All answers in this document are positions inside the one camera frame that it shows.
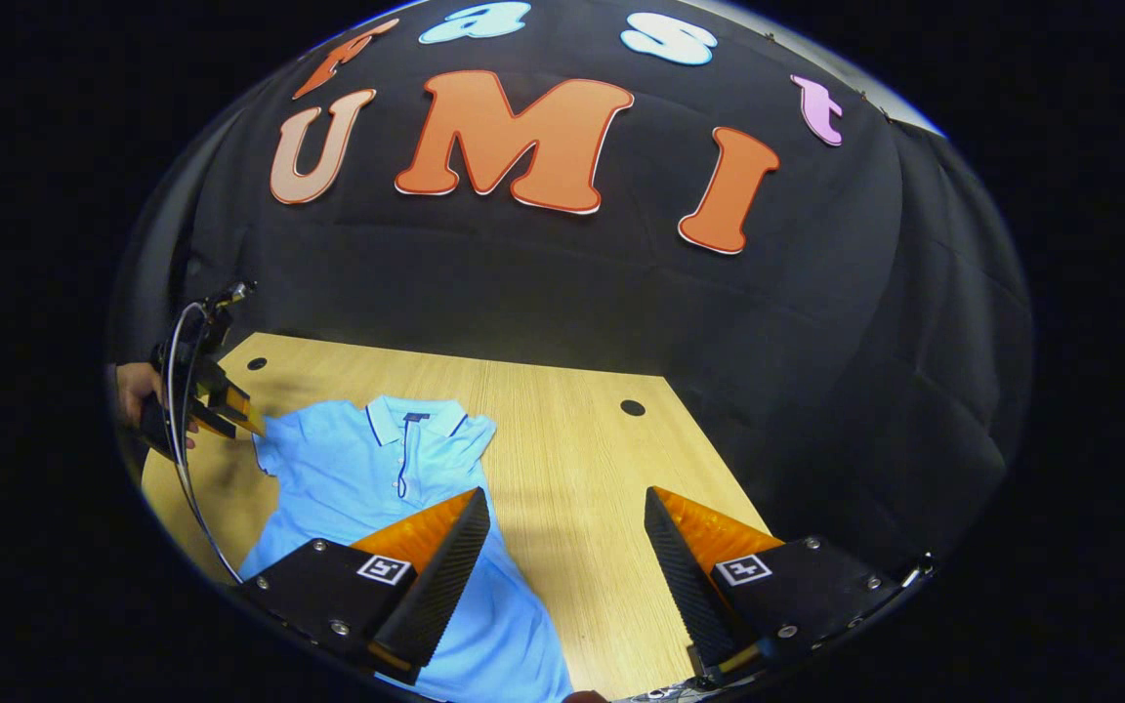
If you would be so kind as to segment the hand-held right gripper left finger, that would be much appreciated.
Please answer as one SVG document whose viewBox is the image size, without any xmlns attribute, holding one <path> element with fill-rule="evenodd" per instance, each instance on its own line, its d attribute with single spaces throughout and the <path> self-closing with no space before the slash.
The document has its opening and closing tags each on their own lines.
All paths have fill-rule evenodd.
<svg viewBox="0 0 1125 703">
<path fill-rule="evenodd" d="M 432 663 L 490 529 L 477 486 L 350 546 L 312 538 L 233 592 L 296 641 L 415 684 Z"/>
</svg>

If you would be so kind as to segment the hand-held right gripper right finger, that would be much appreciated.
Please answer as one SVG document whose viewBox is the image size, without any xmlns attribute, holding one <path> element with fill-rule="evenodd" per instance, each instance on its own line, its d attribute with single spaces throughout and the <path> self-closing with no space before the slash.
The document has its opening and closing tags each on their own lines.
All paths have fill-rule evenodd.
<svg viewBox="0 0 1125 703">
<path fill-rule="evenodd" d="M 644 525 L 709 684 L 775 676 L 857 636 L 919 587 L 832 540 L 781 540 L 662 486 L 645 493 Z"/>
</svg>

